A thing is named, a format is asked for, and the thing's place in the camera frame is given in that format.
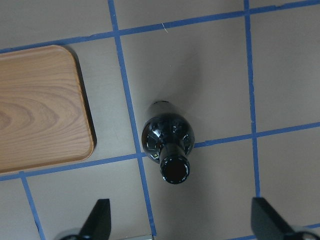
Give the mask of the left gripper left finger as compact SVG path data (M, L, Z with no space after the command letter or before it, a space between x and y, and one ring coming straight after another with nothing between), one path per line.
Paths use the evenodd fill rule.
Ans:
M98 199L78 233L63 235L58 240L108 240L111 235L111 203Z

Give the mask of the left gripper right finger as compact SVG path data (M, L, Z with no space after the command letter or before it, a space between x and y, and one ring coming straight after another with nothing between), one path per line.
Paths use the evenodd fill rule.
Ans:
M257 240L318 240L320 236L303 227L289 225L263 197L251 200L250 226Z

